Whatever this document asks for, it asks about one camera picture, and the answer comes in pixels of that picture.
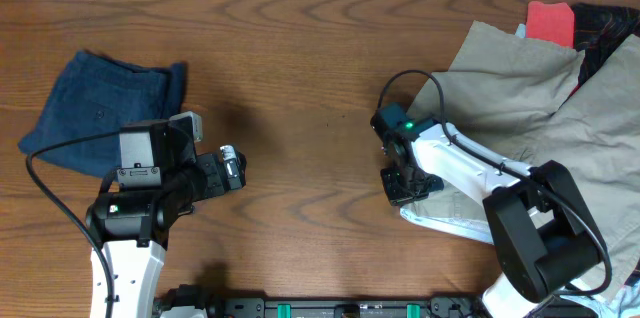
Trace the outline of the khaki cargo shorts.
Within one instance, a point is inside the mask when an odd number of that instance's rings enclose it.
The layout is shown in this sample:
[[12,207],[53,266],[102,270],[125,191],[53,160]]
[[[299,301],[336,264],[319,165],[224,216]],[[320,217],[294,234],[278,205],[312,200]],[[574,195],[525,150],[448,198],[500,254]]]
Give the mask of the khaki cargo shorts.
[[470,139],[516,161],[554,160],[573,176],[608,247],[612,266],[581,277],[612,281],[612,301],[639,259],[639,40],[631,36],[580,83],[584,56],[474,22],[450,68],[409,108],[444,113]]

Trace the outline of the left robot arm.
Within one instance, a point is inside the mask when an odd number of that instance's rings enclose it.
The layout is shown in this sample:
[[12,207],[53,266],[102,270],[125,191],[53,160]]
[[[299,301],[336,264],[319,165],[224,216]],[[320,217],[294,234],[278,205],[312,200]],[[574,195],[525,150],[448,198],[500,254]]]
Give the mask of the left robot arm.
[[202,288],[181,285],[155,297],[169,230],[198,201],[246,184],[246,158],[232,145],[197,154],[201,119],[188,112],[131,123],[119,131],[120,166],[107,174],[86,224],[91,254],[93,317],[221,317]]

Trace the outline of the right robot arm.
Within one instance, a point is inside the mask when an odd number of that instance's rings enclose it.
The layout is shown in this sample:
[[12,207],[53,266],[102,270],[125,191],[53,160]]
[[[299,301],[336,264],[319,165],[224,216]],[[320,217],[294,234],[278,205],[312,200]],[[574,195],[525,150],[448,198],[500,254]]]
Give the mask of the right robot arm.
[[502,274],[481,298],[491,317],[525,317],[598,264],[604,240],[566,167],[516,162],[467,139],[450,124],[378,119],[372,128],[392,160],[382,170],[393,205],[451,184],[484,210]]

